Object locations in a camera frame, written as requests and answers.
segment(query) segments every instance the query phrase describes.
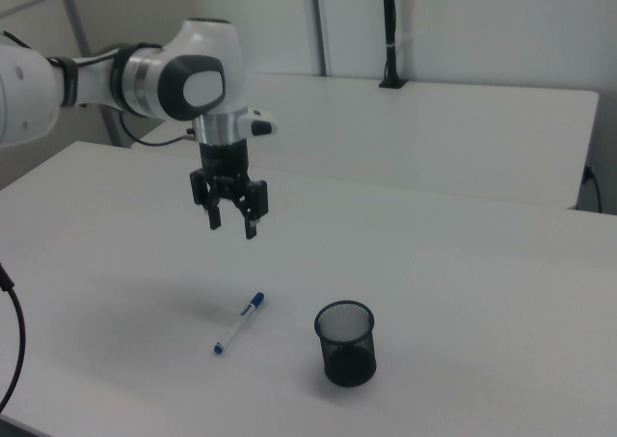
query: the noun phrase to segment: black cable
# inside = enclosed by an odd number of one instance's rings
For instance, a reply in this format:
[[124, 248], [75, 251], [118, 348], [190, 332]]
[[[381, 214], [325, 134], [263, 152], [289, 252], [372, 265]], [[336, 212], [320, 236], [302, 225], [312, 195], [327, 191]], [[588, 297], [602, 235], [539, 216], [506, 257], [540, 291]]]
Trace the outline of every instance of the black cable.
[[589, 171], [589, 178], [594, 182], [596, 186], [596, 196], [598, 197], [598, 213], [602, 213], [602, 200], [600, 199], [600, 186], [598, 186], [598, 179], [592, 170]]
[[124, 41], [119, 41], [119, 42], [116, 42], [116, 43], [106, 44], [102, 48], [97, 49], [97, 51], [94, 52], [93, 56], [100, 56], [101, 54], [107, 54], [110, 51], [114, 51], [114, 50], [118, 51], [120, 48], [124, 48], [127, 45], [128, 45], [128, 43], [126, 43]]
[[139, 143], [140, 145], [150, 146], [151, 148], [159, 148], [161, 146], [171, 145], [173, 143], [177, 143], [178, 141], [187, 139], [186, 136], [178, 136], [177, 138], [173, 138], [172, 140], [169, 140], [163, 143], [149, 143], [147, 141], [142, 141], [139, 138], [137, 138], [135, 135], [133, 135], [130, 131], [128, 131], [128, 128], [126, 128], [126, 124], [124, 123], [124, 113], [122, 112], [119, 113], [119, 119], [120, 119], [120, 125], [122, 127], [122, 130], [124, 130], [124, 133], [126, 133], [126, 136], [128, 136], [135, 143]]
[[81, 63], [77, 63], [79, 68], [84, 68], [85, 66], [91, 66], [92, 64], [102, 63], [103, 61], [109, 61], [110, 59], [114, 59], [116, 57], [116, 53], [108, 54], [106, 56], [101, 56], [100, 58], [92, 59], [90, 61], [82, 61]]
[[15, 294], [13, 288], [8, 288], [6, 292], [8, 292], [11, 300], [13, 300], [15, 312], [17, 313], [17, 322], [19, 323], [19, 354], [17, 356], [17, 364], [15, 365], [15, 371], [13, 373], [13, 379], [11, 380], [11, 384], [9, 385], [9, 389], [4, 394], [2, 401], [0, 401], [0, 413], [2, 413], [4, 407], [7, 406], [7, 403], [9, 403], [9, 400], [13, 395], [13, 391], [15, 390], [15, 386], [17, 385], [17, 381], [19, 380], [21, 368], [23, 367], [23, 357], [26, 353], [26, 323], [23, 319], [23, 311], [21, 310], [19, 299], [17, 299], [17, 294]]
[[23, 41], [21, 41], [19, 38], [17, 38], [15, 35], [13, 35], [11, 32], [7, 32], [6, 30], [2, 31], [2, 35], [4, 35], [7, 39], [14, 41], [15, 43], [17, 43], [19, 46], [21, 46], [22, 48], [28, 48], [28, 49], [32, 49], [30, 46], [28, 46], [26, 43], [24, 43]]

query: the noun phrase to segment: white wall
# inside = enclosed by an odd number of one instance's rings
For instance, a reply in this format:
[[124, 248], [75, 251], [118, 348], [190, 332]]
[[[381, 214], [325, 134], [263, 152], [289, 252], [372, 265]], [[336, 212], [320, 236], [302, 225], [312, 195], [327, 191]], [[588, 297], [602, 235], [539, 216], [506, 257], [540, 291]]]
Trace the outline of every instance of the white wall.
[[313, 74], [305, 0], [75, 2], [93, 50], [117, 41], [164, 44], [188, 17], [219, 17], [237, 28], [247, 70]]
[[[0, 29], [12, 32], [45, 55], [79, 56], [62, 0], [0, 0]], [[4, 39], [2, 43], [10, 44]], [[63, 110], [44, 138], [15, 148], [0, 148], [0, 189], [76, 140], [109, 143], [96, 108]]]
[[[331, 75], [381, 78], [382, 0], [322, 1]], [[589, 161], [604, 209], [617, 213], [617, 0], [396, 0], [396, 7], [406, 78], [600, 93]], [[582, 205], [595, 210], [591, 185]]]

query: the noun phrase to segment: pen holder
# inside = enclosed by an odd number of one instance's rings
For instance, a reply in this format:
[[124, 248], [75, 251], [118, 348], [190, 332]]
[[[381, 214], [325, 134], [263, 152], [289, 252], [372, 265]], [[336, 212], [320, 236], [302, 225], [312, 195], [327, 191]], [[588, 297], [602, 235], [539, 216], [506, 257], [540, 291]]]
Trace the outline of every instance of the pen holder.
[[360, 386], [373, 377], [377, 368], [374, 325], [368, 307], [351, 300], [334, 302], [315, 318], [326, 376], [338, 386]]

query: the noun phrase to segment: black pole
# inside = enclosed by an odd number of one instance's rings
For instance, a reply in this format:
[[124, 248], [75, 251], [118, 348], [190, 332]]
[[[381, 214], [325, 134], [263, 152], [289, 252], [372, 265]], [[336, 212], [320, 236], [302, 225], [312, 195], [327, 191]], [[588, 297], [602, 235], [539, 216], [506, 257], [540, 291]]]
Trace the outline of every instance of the black pole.
[[407, 80], [396, 73], [396, 6], [394, 0], [384, 0], [384, 20], [386, 22], [386, 78], [379, 84], [381, 88], [401, 88]]

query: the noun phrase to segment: power cord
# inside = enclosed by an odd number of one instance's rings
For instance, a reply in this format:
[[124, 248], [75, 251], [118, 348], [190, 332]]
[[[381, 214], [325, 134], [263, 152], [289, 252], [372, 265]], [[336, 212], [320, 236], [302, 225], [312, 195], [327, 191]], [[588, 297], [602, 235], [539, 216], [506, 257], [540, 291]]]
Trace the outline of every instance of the power cord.
[[124, 130], [124, 133], [126, 133], [126, 136], [128, 136], [135, 143], [139, 143], [140, 145], [149, 146], [151, 148], [159, 148], [161, 146], [172, 145], [173, 143], [177, 143], [178, 141], [191, 140], [192, 139], [189, 135], [183, 135], [183, 136], [178, 136], [177, 138], [173, 138], [172, 140], [165, 141], [163, 143], [149, 143], [148, 141], [140, 140], [139, 138], [137, 138], [135, 135], [133, 135], [129, 131], [129, 129], [126, 127], [126, 123], [124, 123], [124, 113], [123, 112], [119, 112], [118, 118], [120, 120], [120, 125], [122, 127], [122, 130]]
[[590, 165], [585, 165], [582, 171], [582, 184], [585, 184], [588, 179], [591, 179], [596, 186], [596, 196], [598, 197], [598, 213], [602, 213], [602, 199], [600, 197], [600, 186], [598, 185], [598, 179], [594, 174], [594, 169]]
[[15, 307], [15, 313], [17, 314], [17, 323], [19, 324], [19, 354], [17, 355], [17, 364], [15, 365], [15, 371], [13, 373], [13, 379], [9, 385], [9, 389], [7, 389], [4, 394], [2, 401], [0, 401], [0, 413], [2, 413], [13, 395], [13, 391], [15, 390], [15, 386], [19, 380], [19, 374], [21, 374], [21, 368], [23, 367], [23, 357], [26, 353], [26, 323], [23, 319], [23, 311], [21, 310], [19, 299], [17, 299], [17, 294], [15, 294], [13, 287], [14, 283], [11, 280], [11, 277], [7, 274], [2, 265], [0, 265], [0, 288], [4, 292], [8, 292], [11, 297]]
[[26, 43], [24, 43], [23, 41], [21, 41], [19, 38], [17, 38], [15, 35], [13, 35], [11, 32], [7, 32], [6, 30], [1, 31], [2, 35], [4, 35], [7, 39], [15, 42], [16, 44], [18, 44], [19, 46], [21, 46], [22, 48], [28, 48], [28, 49], [32, 49], [30, 46], [28, 46]]
[[[27, 43], [25, 43], [24, 41], [20, 40], [18, 37], [13, 35], [11, 32], [7, 32], [6, 30], [2, 30], [0, 32], [2, 32], [2, 35], [4, 37], [6, 37], [7, 39], [9, 39], [9, 40], [13, 41], [14, 43], [18, 44], [22, 48], [32, 49]], [[92, 64], [98, 64], [98, 63], [102, 63], [103, 61], [108, 61], [110, 59], [114, 59], [115, 57], [116, 57], [116, 53], [106, 54], [105, 56], [101, 56], [99, 58], [92, 59], [90, 61], [82, 61], [80, 63], [77, 63], [77, 66], [79, 68], [84, 68], [86, 66], [91, 66]], [[50, 61], [49, 64], [51, 64], [54, 67], [58, 67], [59, 66], [58, 63], [55, 63], [53, 61]]]

